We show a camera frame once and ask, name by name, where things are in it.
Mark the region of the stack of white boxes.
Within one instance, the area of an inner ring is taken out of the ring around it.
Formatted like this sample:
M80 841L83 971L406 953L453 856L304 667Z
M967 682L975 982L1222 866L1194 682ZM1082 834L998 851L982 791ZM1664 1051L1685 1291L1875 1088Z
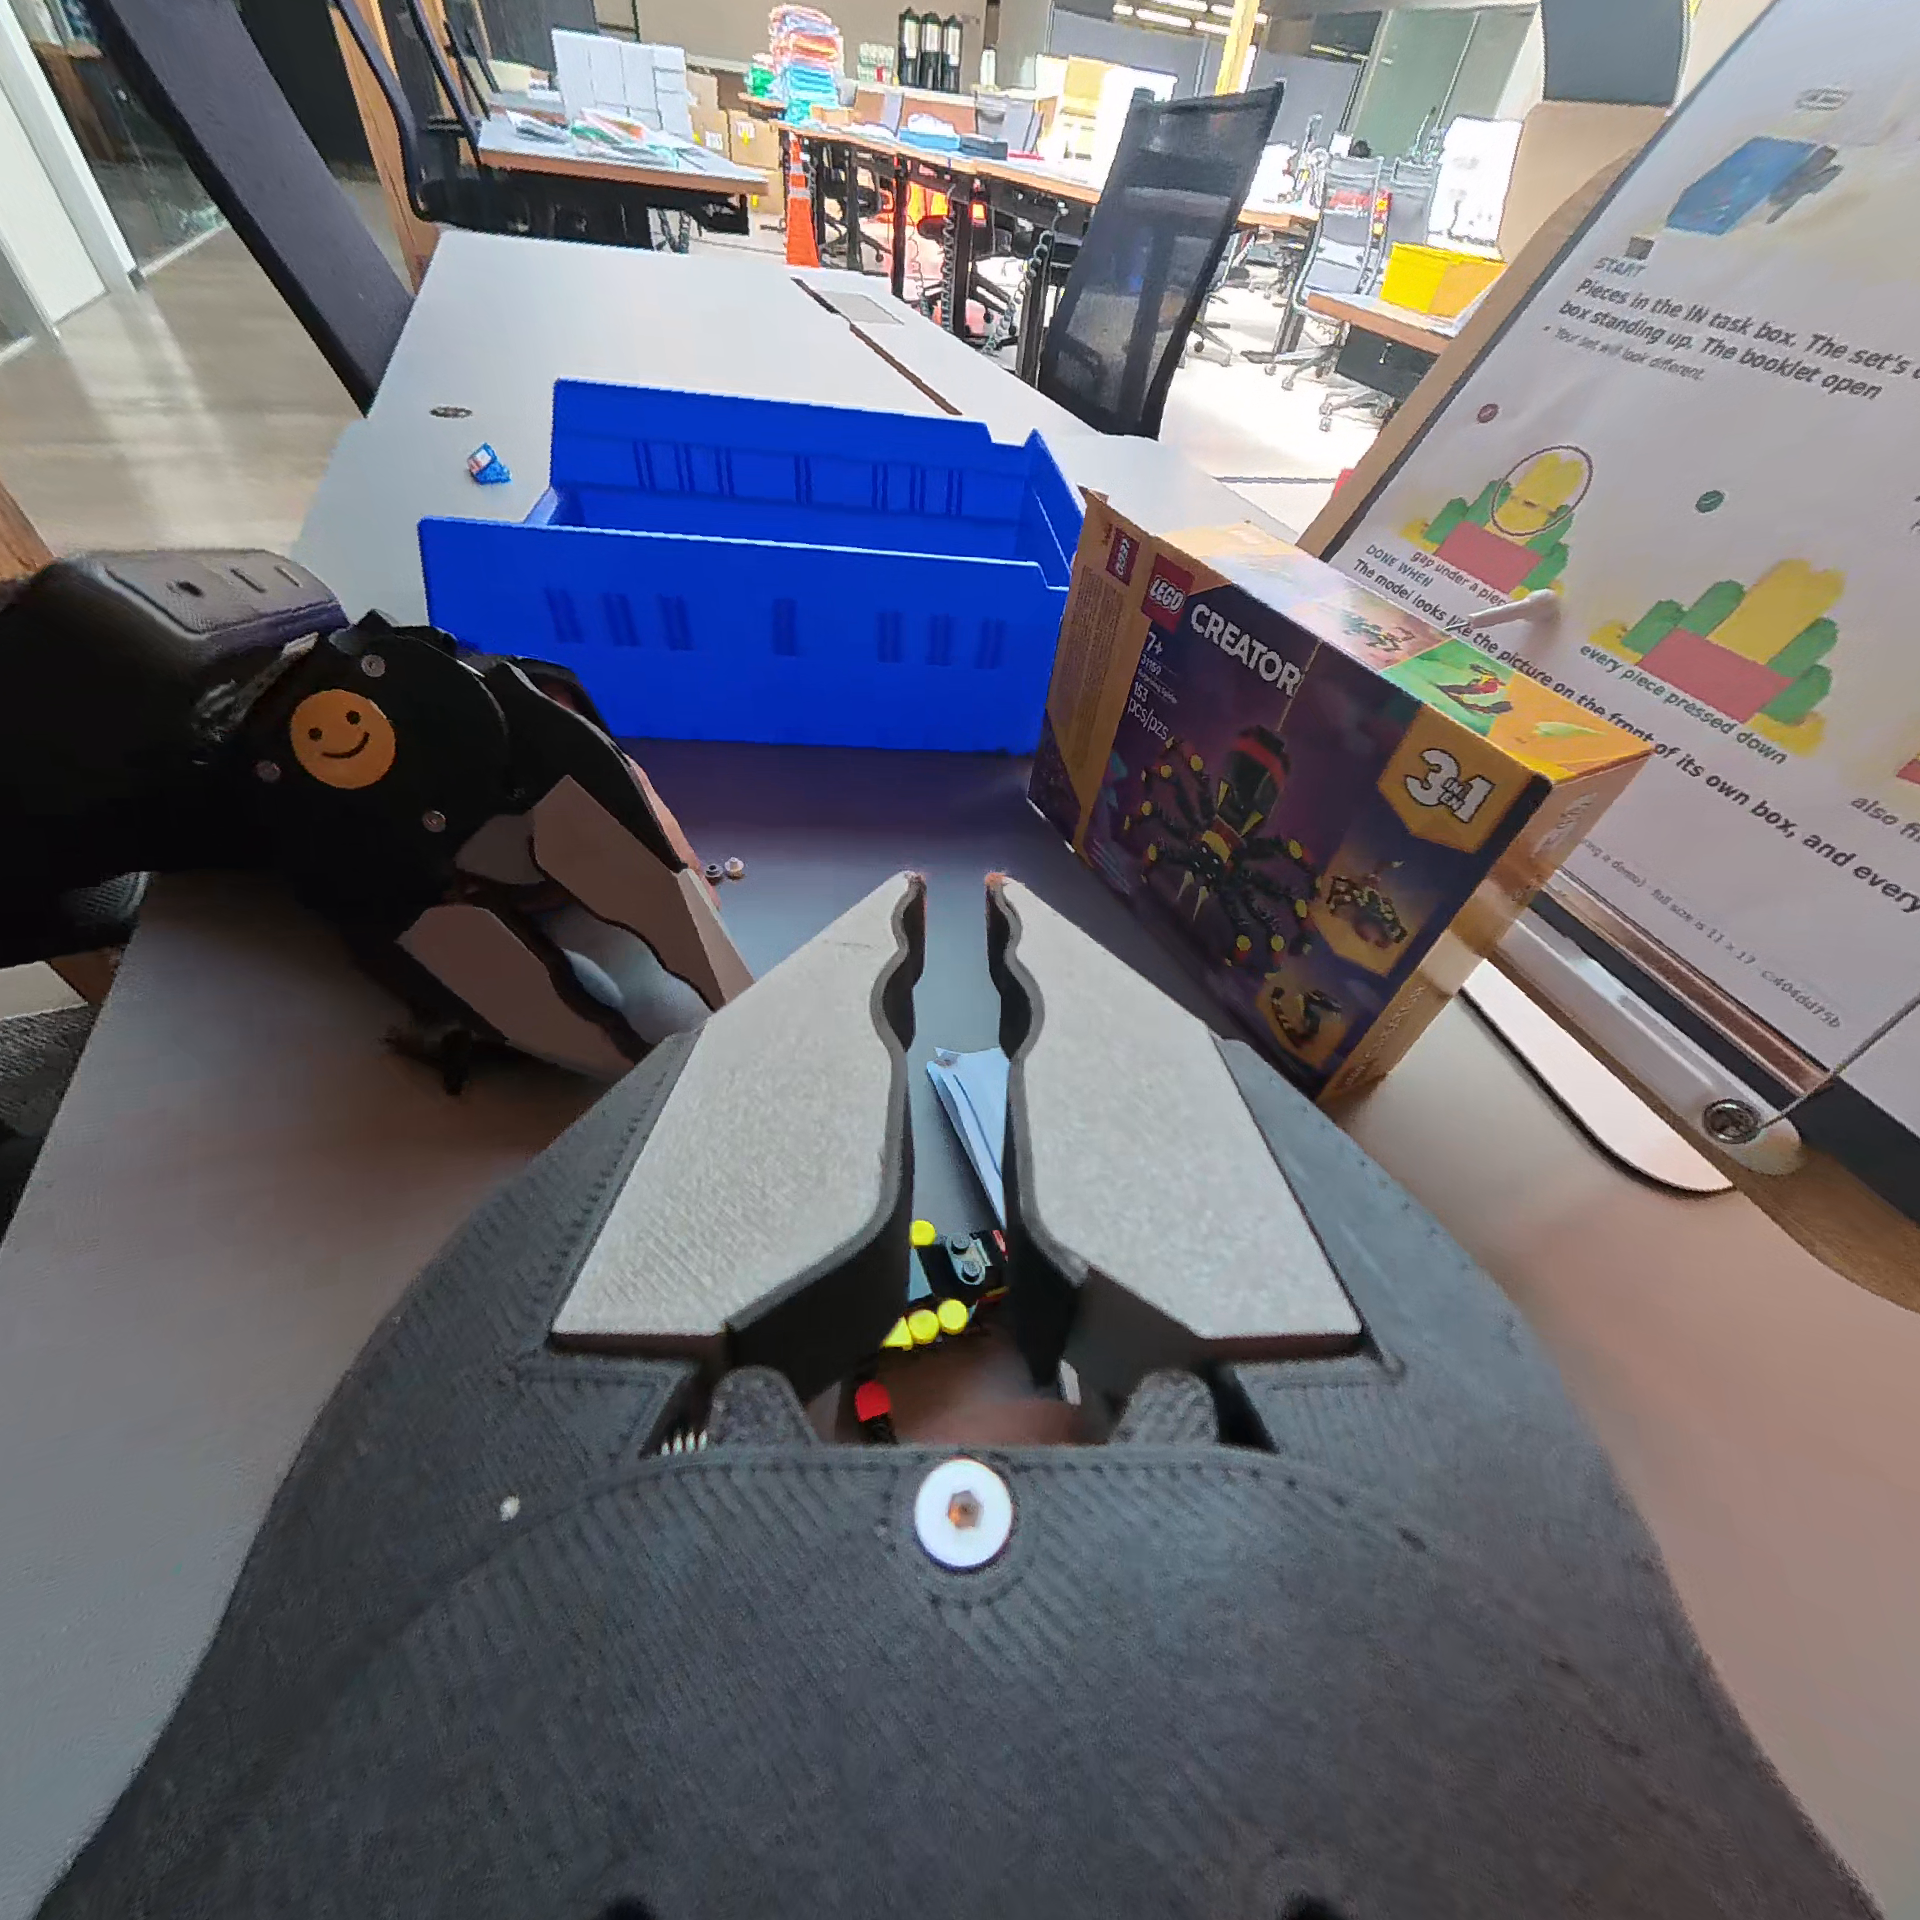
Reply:
M689 137L686 54L675 43L550 30L552 80L568 120L622 116Z

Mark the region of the long wooden work table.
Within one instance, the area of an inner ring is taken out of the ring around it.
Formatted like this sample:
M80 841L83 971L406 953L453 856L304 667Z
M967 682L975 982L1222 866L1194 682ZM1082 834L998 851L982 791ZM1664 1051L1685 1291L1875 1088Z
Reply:
M994 233L1029 226L1077 244L1102 200L1114 192L1085 166L1033 159L989 159L968 152L931 152L879 128L835 128L821 122L778 124L784 137L806 143L811 187L817 208L817 242L825 268L863 275L874 252L891 297L943 326L968 343L968 308L978 300L975 266L991 257ZM907 240L914 231L910 191L922 187L936 201L929 233L941 262L928 288L907 288Z

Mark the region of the dark chair back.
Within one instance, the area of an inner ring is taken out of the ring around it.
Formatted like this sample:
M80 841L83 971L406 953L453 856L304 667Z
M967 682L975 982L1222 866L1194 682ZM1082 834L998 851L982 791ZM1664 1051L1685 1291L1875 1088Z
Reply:
M414 303L230 2L96 2L107 57L366 414Z

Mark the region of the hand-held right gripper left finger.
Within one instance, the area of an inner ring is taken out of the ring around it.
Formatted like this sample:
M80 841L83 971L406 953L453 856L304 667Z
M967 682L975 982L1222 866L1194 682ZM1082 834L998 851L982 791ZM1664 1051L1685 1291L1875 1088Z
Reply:
M554 1346L782 1374L814 1401L904 1305L926 880L901 871L711 1016L625 1158Z

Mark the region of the wooden desk with supplies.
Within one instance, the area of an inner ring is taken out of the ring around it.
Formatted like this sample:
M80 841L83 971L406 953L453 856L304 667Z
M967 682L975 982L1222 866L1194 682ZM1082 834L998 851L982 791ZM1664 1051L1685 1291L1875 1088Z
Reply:
M767 174L699 143L605 114L494 110L477 126L472 159L529 236L611 250L656 250L681 226L745 236L751 206L774 192Z

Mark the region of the printed instruction sheet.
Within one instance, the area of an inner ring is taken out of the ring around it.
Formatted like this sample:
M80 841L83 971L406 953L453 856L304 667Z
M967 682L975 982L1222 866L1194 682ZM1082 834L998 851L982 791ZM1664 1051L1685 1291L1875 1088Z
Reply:
M1328 560L1648 761L1568 876L1818 1068L1915 1010L1917 6L1770 6Z

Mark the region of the wooden display board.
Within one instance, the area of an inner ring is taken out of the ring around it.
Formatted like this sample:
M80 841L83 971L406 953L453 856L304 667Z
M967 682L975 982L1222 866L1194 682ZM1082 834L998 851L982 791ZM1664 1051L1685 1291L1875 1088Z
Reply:
M1616 191L1664 116L1661 108L1601 103L1542 103L1526 116L1513 178L1521 212L1517 250L1482 300L1456 323L1432 368L1393 422L1381 428L1352 476L1335 488L1328 506L1306 524L1302 552L1328 560L1360 529L1387 476L1421 441L1499 329L1533 300L1554 262ZM1680 962L1651 959L1649 937L1632 930L1614 907L1579 895L1571 879L1554 879L1542 902L1554 905L1568 930L1554 919L1545 923L1614 976L1637 968L1655 987L1678 987ZM1757 1206L1817 1262L1883 1300L1909 1313L1917 1308L1915 1224L1835 1160L1800 1143L1762 1145L1754 1167L1741 1147L1712 1139L1707 1158L1731 1183L1729 1193Z

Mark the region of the blue plastic storage bin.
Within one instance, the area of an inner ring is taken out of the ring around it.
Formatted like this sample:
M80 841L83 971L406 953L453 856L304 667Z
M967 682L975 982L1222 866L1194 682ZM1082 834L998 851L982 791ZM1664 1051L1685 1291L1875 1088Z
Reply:
M1082 499L1039 435L561 380L521 521L422 516L429 622L619 737L1030 755Z

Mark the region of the black yellow red lego model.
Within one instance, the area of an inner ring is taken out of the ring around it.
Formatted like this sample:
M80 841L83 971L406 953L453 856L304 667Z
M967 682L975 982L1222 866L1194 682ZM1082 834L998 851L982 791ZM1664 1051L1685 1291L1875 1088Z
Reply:
M1002 1228L943 1233L926 1217L910 1222L903 1308L878 1351L857 1364L847 1388L849 1422L863 1444L898 1442L889 1371L907 1359L978 1334L1006 1299L1008 1279L1010 1241Z

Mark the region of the black mesh office chair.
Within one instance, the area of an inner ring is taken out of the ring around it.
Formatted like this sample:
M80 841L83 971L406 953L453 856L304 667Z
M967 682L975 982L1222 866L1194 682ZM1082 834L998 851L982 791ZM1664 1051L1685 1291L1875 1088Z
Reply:
M1102 435L1153 440L1169 380L1280 122L1280 82L1137 95L1039 343L1037 388Z

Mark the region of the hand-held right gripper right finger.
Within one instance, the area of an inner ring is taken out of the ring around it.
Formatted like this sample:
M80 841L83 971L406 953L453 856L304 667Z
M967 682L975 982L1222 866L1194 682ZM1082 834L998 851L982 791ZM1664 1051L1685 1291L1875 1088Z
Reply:
M985 880L1010 1323L1035 1386L1333 1360L1365 1326L1213 1028L1025 882Z

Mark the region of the lego instruction booklet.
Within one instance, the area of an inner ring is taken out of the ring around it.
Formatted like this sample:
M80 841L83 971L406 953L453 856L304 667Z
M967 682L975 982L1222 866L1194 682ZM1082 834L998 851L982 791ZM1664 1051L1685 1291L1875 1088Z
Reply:
M1002 1051L997 1048L974 1051L936 1048L926 1073L997 1224L1006 1228L1001 1155L1010 1065Z

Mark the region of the lego set cardboard box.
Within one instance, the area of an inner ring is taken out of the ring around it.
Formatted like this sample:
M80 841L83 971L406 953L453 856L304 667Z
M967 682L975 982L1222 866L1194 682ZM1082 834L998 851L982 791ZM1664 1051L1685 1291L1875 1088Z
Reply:
M1082 499L1029 802L1295 1088L1355 1098L1651 748L1245 521Z

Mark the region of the stack of colourful packets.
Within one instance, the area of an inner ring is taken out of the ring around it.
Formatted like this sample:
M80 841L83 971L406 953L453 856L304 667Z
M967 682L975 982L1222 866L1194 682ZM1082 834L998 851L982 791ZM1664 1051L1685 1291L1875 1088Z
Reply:
M778 108L787 126L851 113L857 89L895 80L891 43L858 41L847 62L843 33L831 16L809 6L770 7L766 60L753 67L753 87Z

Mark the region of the yellow storage bin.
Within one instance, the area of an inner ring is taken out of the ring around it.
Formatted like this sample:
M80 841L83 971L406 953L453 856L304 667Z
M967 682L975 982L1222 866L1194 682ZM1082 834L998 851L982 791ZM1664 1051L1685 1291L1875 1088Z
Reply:
M1429 320L1457 320L1502 275L1499 255L1397 242L1384 257L1376 297Z

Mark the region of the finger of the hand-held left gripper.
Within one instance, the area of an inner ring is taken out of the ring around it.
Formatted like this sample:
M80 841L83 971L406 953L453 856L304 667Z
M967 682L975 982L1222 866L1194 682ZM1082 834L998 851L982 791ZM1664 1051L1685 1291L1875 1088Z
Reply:
M683 847L679 824L631 763L624 812L577 778L558 780L518 815L474 828L453 871L522 897L558 892L593 923L633 937L657 968L714 1010L751 985L751 971L720 916L703 866Z
M435 903L393 946L421 1002L435 994L483 1040L598 1081L707 1012L633 929L568 898Z

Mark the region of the white stand base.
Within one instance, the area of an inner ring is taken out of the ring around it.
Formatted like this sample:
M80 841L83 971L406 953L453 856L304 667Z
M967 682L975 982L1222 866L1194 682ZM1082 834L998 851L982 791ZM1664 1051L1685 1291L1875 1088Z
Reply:
M1606 1162L1689 1198L1731 1190L1703 1115L1747 1092L1600 960L1526 912L1461 994Z

